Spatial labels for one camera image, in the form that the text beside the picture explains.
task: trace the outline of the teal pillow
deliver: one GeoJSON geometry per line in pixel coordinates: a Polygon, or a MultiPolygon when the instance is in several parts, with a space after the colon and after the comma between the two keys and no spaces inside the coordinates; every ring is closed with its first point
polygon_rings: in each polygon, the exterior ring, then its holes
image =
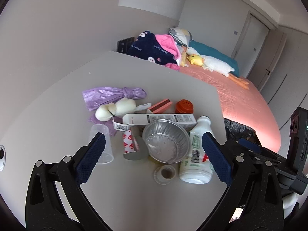
{"type": "Polygon", "coordinates": [[[191,40],[189,42],[189,46],[194,48],[200,55],[207,55],[215,57],[221,61],[224,61],[225,63],[229,64],[232,68],[234,68],[234,71],[231,72],[236,77],[240,77],[240,71],[238,69],[238,62],[234,59],[231,59],[229,56],[224,55],[223,53],[219,52],[215,48],[211,48],[203,43],[191,40]]]}

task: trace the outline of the silver bowl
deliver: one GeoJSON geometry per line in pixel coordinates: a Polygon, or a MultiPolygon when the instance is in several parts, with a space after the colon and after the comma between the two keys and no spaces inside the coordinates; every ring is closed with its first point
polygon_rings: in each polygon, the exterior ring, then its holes
{"type": "Polygon", "coordinates": [[[173,121],[161,119],[148,124],[142,134],[150,155],[163,163],[183,160],[190,146],[186,130],[173,121]]]}

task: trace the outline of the orange bedspread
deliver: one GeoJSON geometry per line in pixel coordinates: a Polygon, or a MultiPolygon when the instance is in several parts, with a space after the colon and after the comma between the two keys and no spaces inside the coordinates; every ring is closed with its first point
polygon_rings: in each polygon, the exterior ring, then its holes
{"type": "Polygon", "coordinates": [[[181,67],[180,72],[216,87],[225,118],[253,128],[262,146],[278,152],[281,144],[277,122],[256,87],[249,82],[246,90],[229,78],[196,65],[181,67]]]}

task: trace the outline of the red bottle cap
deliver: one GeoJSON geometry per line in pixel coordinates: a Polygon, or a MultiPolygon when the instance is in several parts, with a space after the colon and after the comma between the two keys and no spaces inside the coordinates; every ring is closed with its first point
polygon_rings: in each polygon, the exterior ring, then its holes
{"type": "Polygon", "coordinates": [[[175,105],[176,114],[192,114],[193,104],[188,100],[180,100],[175,105]]]}

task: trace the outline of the bowl rim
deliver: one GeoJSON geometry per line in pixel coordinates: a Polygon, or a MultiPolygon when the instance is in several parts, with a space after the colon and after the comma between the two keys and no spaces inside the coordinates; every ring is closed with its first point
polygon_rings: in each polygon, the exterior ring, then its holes
{"type": "Polygon", "coordinates": [[[145,144],[147,145],[147,149],[149,150],[149,155],[150,155],[153,159],[155,159],[155,160],[157,160],[157,161],[159,161],[159,162],[162,162],[162,163],[166,163],[166,164],[175,164],[175,163],[181,162],[181,161],[187,156],[187,154],[189,153],[190,146],[191,146],[191,145],[190,145],[190,137],[189,137],[188,132],[187,132],[181,125],[177,124],[176,122],[167,120],[167,119],[158,119],[158,120],[152,121],[152,122],[150,122],[148,125],[146,125],[145,128],[144,128],[144,130],[143,130],[143,132],[142,132],[142,139],[144,140],[145,144]],[[158,160],[157,158],[153,157],[152,154],[150,153],[150,149],[149,149],[147,143],[145,142],[145,138],[144,138],[145,136],[144,136],[144,135],[145,135],[146,129],[149,128],[151,125],[155,124],[156,122],[168,122],[168,123],[171,123],[171,124],[177,126],[179,129],[181,129],[182,132],[185,134],[185,136],[186,136],[186,138],[187,138],[187,141],[188,141],[188,149],[187,149],[185,155],[183,156],[183,158],[182,158],[181,160],[176,161],[176,162],[165,162],[165,161],[158,160]]]}

